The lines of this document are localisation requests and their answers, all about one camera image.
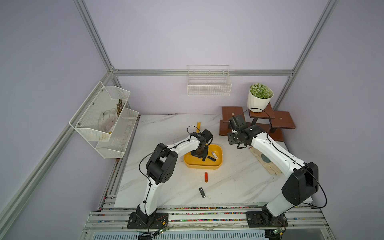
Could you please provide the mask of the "black silver swivel usb drive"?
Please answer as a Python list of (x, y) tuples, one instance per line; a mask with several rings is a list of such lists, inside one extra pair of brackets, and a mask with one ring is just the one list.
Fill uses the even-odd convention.
[(200, 192), (200, 194), (201, 194), (202, 198), (205, 198), (205, 197), (206, 197), (206, 195), (205, 195), (205, 192), (204, 192), (203, 188), (199, 188), (199, 192)]

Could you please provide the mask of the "black usb flash drive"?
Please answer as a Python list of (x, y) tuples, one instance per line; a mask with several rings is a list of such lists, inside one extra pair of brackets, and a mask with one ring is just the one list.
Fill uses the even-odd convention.
[(211, 156), (207, 156), (208, 159), (210, 159), (211, 161), (215, 162), (217, 159), (214, 158), (214, 157), (211, 157)]

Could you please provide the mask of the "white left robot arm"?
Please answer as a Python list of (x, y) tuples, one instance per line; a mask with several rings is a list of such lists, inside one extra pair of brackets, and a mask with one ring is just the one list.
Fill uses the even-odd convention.
[(142, 222), (146, 223), (156, 212), (162, 186), (173, 175), (178, 158), (190, 153), (193, 157), (205, 161), (212, 141), (213, 134), (205, 129), (200, 133), (190, 133), (184, 140), (174, 144), (160, 143), (149, 154), (150, 158), (146, 164), (147, 173), (144, 174), (148, 180), (147, 189), (143, 201), (136, 210)]

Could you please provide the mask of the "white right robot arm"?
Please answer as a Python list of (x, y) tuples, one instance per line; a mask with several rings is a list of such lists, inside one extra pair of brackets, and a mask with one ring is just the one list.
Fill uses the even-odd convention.
[(235, 116), (229, 120), (232, 131), (228, 133), (230, 145), (237, 149), (251, 146), (274, 163), (287, 177), (281, 192), (263, 206), (265, 218), (275, 219), (287, 210), (298, 206), (318, 192), (319, 168), (313, 162), (305, 163), (279, 146), (267, 132), (258, 125), (248, 126), (244, 117)]

